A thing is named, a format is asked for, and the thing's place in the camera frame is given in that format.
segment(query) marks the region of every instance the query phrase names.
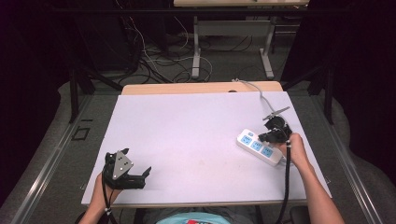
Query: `table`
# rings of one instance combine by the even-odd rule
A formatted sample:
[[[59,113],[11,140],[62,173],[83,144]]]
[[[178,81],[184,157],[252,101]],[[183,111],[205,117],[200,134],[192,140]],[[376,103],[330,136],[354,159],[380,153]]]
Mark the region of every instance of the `table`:
[[[292,107],[278,82],[252,83],[263,89],[269,100],[276,98],[272,102],[275,108]],[[242,82],[126,86],[114,109],[82,203],[90,202],[94,179],[103,168],[106,153],[125,147],[130,148],[127,156],[134,163],[130,175],[139,175],[149,166],[152,170],[145,188],[123,191],[114,202],[116,207],[281,202],[284,165],[274,168],[235,143],[244,128],[262,128],[260,120],[268,113],[267,108],[261,112],[259,105],[258,115],[249,114],[257,103],[262,104],[257,90]],[[285,111],[283,116],[295,132],[302,134],[308,157],[329,192],[295,111]],[[303,183],[293,166],[290,185],[290,199],[304,201]]]
[[[303,6],[309,0],[175,0],[176,7],[282,7]],[[268,51],[276,26],[276,17],[269,21],[198,21],[194,17],[194,57],[191,76],[198,78],[201,49],[199,35],[252,35],[265,36],[264,49],[260,49],[262,64],[268,79],[274,78]]]

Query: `white tabletop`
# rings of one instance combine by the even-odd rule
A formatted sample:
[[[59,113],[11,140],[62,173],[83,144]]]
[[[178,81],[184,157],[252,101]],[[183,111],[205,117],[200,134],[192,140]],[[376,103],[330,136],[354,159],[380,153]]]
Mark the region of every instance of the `white tabletop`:
[[[286,92],[265,91],[275,109],[304,139],[307,155],[329,192],[304,130]],[[143,189],[124,190],[114,206],[169,207],[281,202],[285,166],[276,167],[238,147],[244,129],[266,132],[270,113],[259,93],[121,95],[82,199],[89,204],[94,179],[107,152],[128,147],[134,163],[130,175],[152,167]],[[297,169],[290,168],[290,200],[305,200]]]

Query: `blue power outlet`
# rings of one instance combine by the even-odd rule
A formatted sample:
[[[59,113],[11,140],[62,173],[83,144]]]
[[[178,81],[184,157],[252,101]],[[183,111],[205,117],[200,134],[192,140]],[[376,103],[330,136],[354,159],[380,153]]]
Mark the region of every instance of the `blue power outlet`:
[[[241,139],[241,141],[246,144],[249,145],[251,142],[251,138],[247,137],[246,135]]]
[[[251,144],[251,147],[255,149],[256,151],[260,150],[262,148],[262,144],[260,142],[254,141],[253,144]]]
[[[271,148],[265,147],[265,148],[262,150],[262,155],[264,155],[264,156],[270,158],[271,155],[273,154],[273,152],[274,152],[274,151],[273,151]]]

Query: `power cord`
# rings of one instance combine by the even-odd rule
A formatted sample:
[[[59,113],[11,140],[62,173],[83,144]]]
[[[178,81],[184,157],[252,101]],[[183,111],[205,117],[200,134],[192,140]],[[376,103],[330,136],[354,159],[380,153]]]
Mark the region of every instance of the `power cord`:
[[[239,80],[238,78],[233,79],[233,81],[239,81],[245,84],[248,84],[250,86],[253,86],[254,88],[256,88],[259,92],[260,92],[260,98],[263,99],[268,106],[271,108],[272,110],[272,114],[275,114],[276,111],[272,108],[270,102],[263,96],[262,94],[262,89],[260,89],[257,85],[254,85],[253,83],[250,83],[248,81],[245,80]],[[288,135],[283,131],[282,127],[277,127],[279,130],[282,131],[283,135],[285,135],[285,138],[288,139],[286,140],[286,169],[285,169],[285,197],[283,199],[283,203],[282,203],[282,207],[280,209],[280,213],[279,213],[279,217],[276,221],[276,224],[281,224],[282,222],[282,218],[285,214],[285,210],[286,210],[286,205],[288,204],[289,201],[289,189],[290,189],[290,150],[291,150],[291,144],[290,144],[290,140]]]
[[[106,183],[105,183],[105,177],[103,176],[104,173],[105,173],[105,170],[106,170],[107,166],[108,166],[108,163],[105,164],[105,166],[103,167],[103,171],[102,171],[102,191],[103,191],[103,196],[104,196],[105,205],[106,205],[105,213],[106,213],[106,215],[107,215],[107,218],[108,218],[109,220],[111,220],[111,223],[113,223],[113,224],[118,224],[117,221],[116,221],[116,219],[115,219],[114,216],[113,216],[112,211],[111,211],[111,197],[113,196],[114,190],[111,191],[110,197],[109,197],[109,199],[107,200]]]

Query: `white power strip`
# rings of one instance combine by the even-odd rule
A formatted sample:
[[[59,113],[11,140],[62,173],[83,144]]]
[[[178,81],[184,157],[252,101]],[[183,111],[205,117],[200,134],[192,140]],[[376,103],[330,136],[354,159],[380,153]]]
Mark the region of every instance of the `white power strip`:
[[[248,129],[238,135],[236,144],[272,166],[276,166],[283,158],[282,152],[277,147],[261,142],[259,136]]]

